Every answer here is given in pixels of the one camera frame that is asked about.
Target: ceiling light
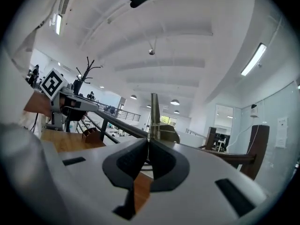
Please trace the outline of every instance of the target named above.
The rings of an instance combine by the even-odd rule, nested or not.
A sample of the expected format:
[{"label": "ceiling light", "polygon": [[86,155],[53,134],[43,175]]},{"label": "ceiling light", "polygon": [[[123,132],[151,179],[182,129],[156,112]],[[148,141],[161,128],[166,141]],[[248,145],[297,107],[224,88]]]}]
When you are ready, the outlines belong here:
[{"label": "ceiling light", "polygon": [[179,105],[180,103],[179,103],[179,101],[177,99],[173,99],[171,101],[171,104],[173,104],[173,105]]},{"label": "ceiling light", "polygon": [[154,51],[153,49],[150,49],[150,50],[148,51],[148,53],[149,53],[150,55],[154,55],[154,54],[155,54],[155,51]]},{"label": "ceiling light", "polygon": [[60,34],[60,25],[61,25],[61,15],[56,16],[56,33],[59,35]]},{"label": "ceiling light", "polygon": [[258,63],[260,58],[263,56],[264,52],[266,51],[267,47],[266,45],[260,43],[258,46],[258,49],[254,53],[253,57],[251,58],[250,62],[247,64],[247,66],[244,68],[244,70],[241,72],[243,76],[246,76],[252,68]]}]

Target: staircase railing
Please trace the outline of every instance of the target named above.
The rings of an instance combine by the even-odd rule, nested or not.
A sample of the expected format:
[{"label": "staircase railing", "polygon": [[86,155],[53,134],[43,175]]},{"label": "staircase railing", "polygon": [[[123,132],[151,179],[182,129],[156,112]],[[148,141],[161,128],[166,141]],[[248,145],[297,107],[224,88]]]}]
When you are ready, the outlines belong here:
[{"label": "staircase railing", "polygon": [[[148,133],[145,131],[142,131],[136,127],[133,127],[103,111],[97,111],[95,112],[98,116],[100,116],[103,119],[102,127],[98,126],[89,116],[87,118],[91,121],[91,123],[100,131],[100,140],[103,141],[104,136],[108,137],[110,140],[112,140],[114,143],[120,143],[115,137],[111,136],[106,132],[106,128],[108,123],[111,123],[112,125],[116,126],[118,129],[123,130],[124,132],[132,135],[135,138],[146,138],[148,137]],[[82,120],[83,125],[88,128],[86,123]],[[80,130],[83,131],[80,124],[78,124],[78,127]],[[222,152],[216,152],[209,150],[208,144],[213,141],[213,136],[209,133],[207,136],[206,141],[206,149],[201,149],[204,152],[208,152],[210,154],[213,154],[215,156],[220,157],[227,163],[231,164],[233,167],[237,168],[238,165],[242,165],[241,172],[246,174],[252,179],[255,179],[256,175],[258,174],[258,171],[260,169],[260,166],[263,161],[263,157],[266,151],[267,147],[267,141],[269,137],[269,127],[268,126],[253,126],[252,127],[252,133],[249,141],[249,148],[247,151],[247,154],[228,154],[228,153],[222,153]],[[152,169],[142,169],[142,171],[152,171]]]},{"label": "staircase railing", "polygon": [[125,119],[125,120],[132,120],[132,121],[139,121],[140,120],[140,115],[133,113],[133,112],[127,112],[118,108],[112,109],[111,106],[100,103],[100,102],[95,102],[99,106],[99,111],[109,113],[110,116],[119,118],[119,119]]}]

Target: person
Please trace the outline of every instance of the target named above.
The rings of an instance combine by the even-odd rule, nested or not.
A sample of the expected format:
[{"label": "person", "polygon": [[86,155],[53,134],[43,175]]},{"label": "person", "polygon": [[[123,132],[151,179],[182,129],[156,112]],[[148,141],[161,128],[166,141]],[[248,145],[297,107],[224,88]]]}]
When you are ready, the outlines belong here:
[{"label": "person", "polygon": [[[0,122],[18,123],[23,111],[51,116],[50,99],[25,81],[36,34],[53,14],[57,0],[25,0],[0,44]],[[13,88],[7,89],[14,81]]]},{"label": "person", "polygon": [[27,74],[27,76],[28,76],[28,77],[30,77],[31,75],[32,75],[32,70],[31,70],[31,69],[29,69],[29,70],[28,70],[28,74]]},{"label": "person", "polygon": [[30,79],[29,79],[29,85],[34,88],[35,87],[35,84],[37,83],[37,79],[38,79],[38,69],[39,69],[39,65],[37,64],[35,66],[35,69],[33,70],[32,72],[32,75],[30,76]]},{"label": "person", "polygon": [[30,79],[31,75],[32,75],[32,71],[31,71],[31,69],[29,69],[28,74],[26,75],[26,78],[25,78],[26,82],[29,83],[29,79]]},{"label": "person", "polygon": [[86,98],[90,99],[92,97],[92,91],[86,96]]}]

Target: metal rod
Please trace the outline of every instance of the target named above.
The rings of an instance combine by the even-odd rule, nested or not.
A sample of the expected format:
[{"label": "metal rod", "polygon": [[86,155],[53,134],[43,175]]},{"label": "metal rod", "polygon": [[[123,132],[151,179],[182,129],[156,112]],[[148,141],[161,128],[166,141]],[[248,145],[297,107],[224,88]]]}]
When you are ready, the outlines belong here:
[{"label": "metal rod", "polygon": [[101,127],[101,133],[100,133],[100,140],[103,141],[106,127],[107,127],[108,121],[106,119],[103,120],[102,127]]},{"label": "metal rod", "polygon": [[79,128],[81,129],[82,132],[84,132],[83,128],[81,127],[81,125],[79,124],[79,122],[77,123],[77,125],[79,126]]},{"label": "metal rod", "polygon": [[[90,120],[90,122],[92,124],[94,124],[95,128],[97,128],[99,131],[101,131],[101,127],[99,127],[98,124],[96,124],[90,117],[86,116],[88,118],[88,120]],[[107,136],[110,140],[112,140],[114,143],[120,143],[117,139],[115,139],[113,136],[111,136],[110,134],[108,134],[107,132],[105,132],[105,136]]]},{"label": "metal rod", "polygon": [[84,126],[86,127],[86,129],[89,129],[88,125],[86,125],[86,123],[82,119],[81,119],[81,122],[84,124]]},{"label": "metal rod", "polygon": [[105,132],[105,136],[107,136],[110,140],[112,140],[115,144],[120,143],[117,139],[115,139],[113,136]]},{"label": "metal rod", "polygon": [[98,124],[96,124],[89,116],[85,116],[88,120],[90,120],[90,122],[99,130],[101,131],[101,127],[98,126]]},{"label": "metal rod", "polygon": [[148,136],[148,133],[145,131],[142,131],[140,129],[138,129],[137,127],[133,127],[117,118],[114,118],[112,116],[109,116],[107,113],[102,112],[102,111],[96,111],[94,112],[95,114],[97,114],[98,116],[100,116],[101,118],[103,118],[104,120],[108,120],[109,123],[115,125],[116,127],[118,127],[119,129],[123,130],[124,132],[131,134],[133,137],[136,138],[145,138]]}]

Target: desk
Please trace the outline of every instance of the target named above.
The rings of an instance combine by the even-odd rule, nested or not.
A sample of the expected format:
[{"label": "desk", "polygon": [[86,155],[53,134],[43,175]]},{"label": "desk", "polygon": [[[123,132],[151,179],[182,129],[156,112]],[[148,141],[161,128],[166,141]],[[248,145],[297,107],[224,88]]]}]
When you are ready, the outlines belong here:
[{"label": "desk", "polygon": [[105,147],[103,142],[90,144],[81,141],[82,134],[66,133],[45,129],[42,132],[41,140],[50,141],[54,144],[57,152],[72,152],[90,148]]}]

